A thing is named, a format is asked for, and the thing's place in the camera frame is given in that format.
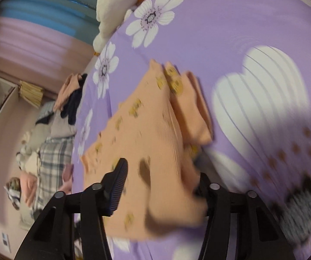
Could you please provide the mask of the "pink and blue curtain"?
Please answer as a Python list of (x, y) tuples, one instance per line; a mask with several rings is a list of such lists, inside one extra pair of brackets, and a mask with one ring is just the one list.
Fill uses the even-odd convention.
[(1, 0), (0, 77), (58, 93), (91, 61), (97, 0)]

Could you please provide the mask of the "white goose plush toy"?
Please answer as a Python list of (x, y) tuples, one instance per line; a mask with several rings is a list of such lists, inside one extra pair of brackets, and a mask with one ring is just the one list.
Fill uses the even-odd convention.
[(127, 11), (142, 1), (144, 0), (97, 0), (96, 19), (100, 25), (99, 33), (93, 41), (93, 48), (97, 54), (102, 52), (107, 41), (124, 22)]

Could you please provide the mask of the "purple floral bed cover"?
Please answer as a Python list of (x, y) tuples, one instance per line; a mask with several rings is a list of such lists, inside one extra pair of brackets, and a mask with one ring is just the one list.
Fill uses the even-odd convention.
[(311, 0), (148, 0), (90, 69), (77, 115), (80, 156), (137, 87), (148, 62), (198, 78), (213, 120), (205, 152), (232, 191), (284, 213), (297, 259), (311, 259)]

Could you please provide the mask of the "dark navy garment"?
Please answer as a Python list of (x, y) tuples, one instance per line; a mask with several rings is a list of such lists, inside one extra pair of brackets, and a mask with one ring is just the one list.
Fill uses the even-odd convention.
[(87, 74), (81, 75), (81, 80), (79, 80), (79, 88), (71, 93), (68, 101), (63, 107), (63, 110), (60, 112), (61, 118), (67, 118), (69, 125), (75, 125), (76, 123), (76, 114), (77, 109), (81, 102), (81, 97), (83, 94), (83, 86), (85, 80), (87, 78)]

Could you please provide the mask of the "pink crumpled garment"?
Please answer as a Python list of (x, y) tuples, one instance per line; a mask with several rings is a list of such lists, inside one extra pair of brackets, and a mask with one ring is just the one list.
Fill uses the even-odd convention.
[(73, 165), (67, 164), (64, 167), (63, 173), (62, 173), (62, 185), (59, 187), (59, 191), (63, 191), (65, 194), (71, 194), (72, 193), (72, 187), (73, 187)]

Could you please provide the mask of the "folded orange garment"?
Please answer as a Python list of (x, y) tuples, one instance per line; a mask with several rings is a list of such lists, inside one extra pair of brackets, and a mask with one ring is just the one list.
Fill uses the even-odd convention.
[(62, 110), (66, 102), (69, 100), (70, 95), (80, 88), (79, 81), (83, 79), (81, 74), (70, 74), (61, 87), (53, 111)]

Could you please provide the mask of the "grey plaid blanket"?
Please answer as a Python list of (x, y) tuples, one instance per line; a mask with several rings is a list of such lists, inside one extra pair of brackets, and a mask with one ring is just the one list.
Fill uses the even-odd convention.
[(25, 146), (16, 154), (19, 168), (37, 178), (32, 211), (42, 210), (52, 196), (63, 187), (63, 172), (71, 163), (74, 137), (48, 138), (36, 151)]

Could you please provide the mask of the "orange duck print shirt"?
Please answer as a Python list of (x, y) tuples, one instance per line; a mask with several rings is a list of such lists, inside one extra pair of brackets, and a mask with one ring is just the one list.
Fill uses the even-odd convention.
[(211, 116), (195, 75), (152, 60), (81, 157), (87, 186), (120, 158), (128, 162), (118, 208), (104, 220), (106, 234), (141, 241), (201, 225), (207, 204), (194, 194), (199, 171), (193, 157), (212, 140)]

